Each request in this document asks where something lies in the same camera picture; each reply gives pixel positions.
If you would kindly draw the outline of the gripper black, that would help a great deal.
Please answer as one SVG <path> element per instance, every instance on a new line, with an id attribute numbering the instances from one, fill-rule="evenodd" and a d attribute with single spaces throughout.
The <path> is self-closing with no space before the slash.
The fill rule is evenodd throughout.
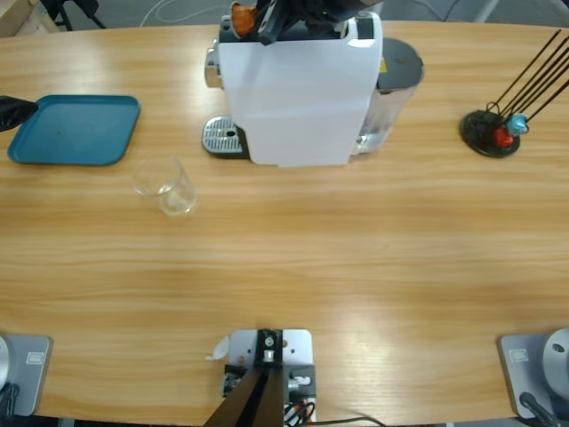
<path id="1" fill-rule="evenodd" d="M 382 1 L 321 0 L 304 4 L 285 4 L 284 0 L 258 0 L 258 41 L 263 45 L 277 41 L 302 41 L 309 38 L 307 22 L 338 23 Z"/>

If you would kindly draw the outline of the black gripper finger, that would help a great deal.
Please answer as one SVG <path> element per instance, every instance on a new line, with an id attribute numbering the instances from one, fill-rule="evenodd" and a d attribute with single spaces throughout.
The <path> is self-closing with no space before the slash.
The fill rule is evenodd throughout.
<path id="1" fill-rule="evenodd" d="M 0 119 L 0 132 L 7 132 L 24 123 L 27 120 L 25 115 L 18 112 L 10 112 L 3 114 Z"/>
<path id="2" fill-rule="evenodd" d="M 26 101 L 7 95 L 0 96 L 0 112 L 2 114 L 34 114 L 38 106 L 33 101 Z"/>

